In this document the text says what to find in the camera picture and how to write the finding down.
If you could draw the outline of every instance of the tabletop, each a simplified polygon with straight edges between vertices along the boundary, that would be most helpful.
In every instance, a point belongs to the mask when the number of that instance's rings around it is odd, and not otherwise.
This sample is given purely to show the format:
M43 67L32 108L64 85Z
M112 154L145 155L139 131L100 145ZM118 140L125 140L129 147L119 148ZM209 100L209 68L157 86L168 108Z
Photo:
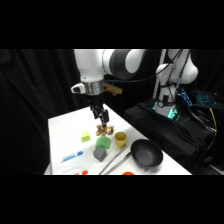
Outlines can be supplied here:
M49 119L51 172L53 175L75 175L86 170L88 175L98 175L119 152L114 137L117 132L127 134L127 148L105 172L119 163L130 152L132 143L139 139L147 139L108 106L104 105L104 108L109 111L110 122L108 126L114 126L114 133L113 135L107 135L111 139L111 147L107 150L107 157L103 162L99 162L93 156L98 138L96 136L96 126L100 125L101 121L100 119L94 119L90 108ZM85 131L90 133L91 140L88 142L82 142L81 133ZM62 163L63 158L80 151L83 152L83 155ZM122 175L125 172L132 172L135 175L191 175L166 153L163 152L163 155L163 163L155 169L142 169L130 157L111 175Z

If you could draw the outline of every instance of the yellow cup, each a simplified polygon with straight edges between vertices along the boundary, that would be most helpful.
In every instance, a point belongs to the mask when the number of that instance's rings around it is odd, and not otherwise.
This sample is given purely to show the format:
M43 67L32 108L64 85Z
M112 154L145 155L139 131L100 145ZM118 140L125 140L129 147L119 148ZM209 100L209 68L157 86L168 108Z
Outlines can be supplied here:
M119 149L124 148L127 142L127 135L123 132L118 132L115 135L116 145Z

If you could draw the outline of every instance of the metal tongs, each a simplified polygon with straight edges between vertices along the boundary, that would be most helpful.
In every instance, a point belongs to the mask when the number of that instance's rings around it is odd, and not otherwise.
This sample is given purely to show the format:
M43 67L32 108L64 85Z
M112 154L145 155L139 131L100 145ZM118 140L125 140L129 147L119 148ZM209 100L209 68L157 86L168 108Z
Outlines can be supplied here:
M120 156L124 150L127 148L127 146L125 145L124 148L122 148L120 150L120 152L104 167L104 169L99 173L99 175L102 175L102 173L110 166L110 164L118 157ZM112 173L114 170L116 170L119 166L121 166L129 157L131 156L131 153L128 153L128 155L126 155L124 157L124 159L122 161L120 161L116 166L112 167L108 172L106 172L104 175L109 175L110 173Z

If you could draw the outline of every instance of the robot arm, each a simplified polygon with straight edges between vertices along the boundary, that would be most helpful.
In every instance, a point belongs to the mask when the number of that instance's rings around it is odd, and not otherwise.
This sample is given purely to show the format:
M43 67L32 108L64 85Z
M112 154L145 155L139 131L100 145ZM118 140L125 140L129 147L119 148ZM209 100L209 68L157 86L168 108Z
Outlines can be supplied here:
M175 58L179 50L180 49L169 49L169 58ZM159 66L157 73L167 66L167 64ZM183 49L182 53L173 60L173 63L158 75L161 89L159 99L155 106L155 112L173 119L177 114L175 98L179 84L190 84L196 80L197 76L198 69L191 60L190 49Z
M95 119L100 118L103 127L109 122L104 110L104 75L114 75L121 80L135 76L146 49L75 49L75 58L81 75L81 83L73 86L74 94L86 94Z

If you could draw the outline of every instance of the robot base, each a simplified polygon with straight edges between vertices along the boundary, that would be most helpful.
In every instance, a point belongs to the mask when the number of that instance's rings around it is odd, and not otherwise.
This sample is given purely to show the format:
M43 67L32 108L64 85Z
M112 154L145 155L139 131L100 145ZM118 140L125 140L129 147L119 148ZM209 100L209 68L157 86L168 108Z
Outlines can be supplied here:
M177 121L179 119L179 115L177 113L175 105L174 106L166 106L166 107L161 108L157 105L157 102L156 102L153 109L155 110L155 112L157 114L160 114L164 117L168 117L169 119L172 119L175 121Z

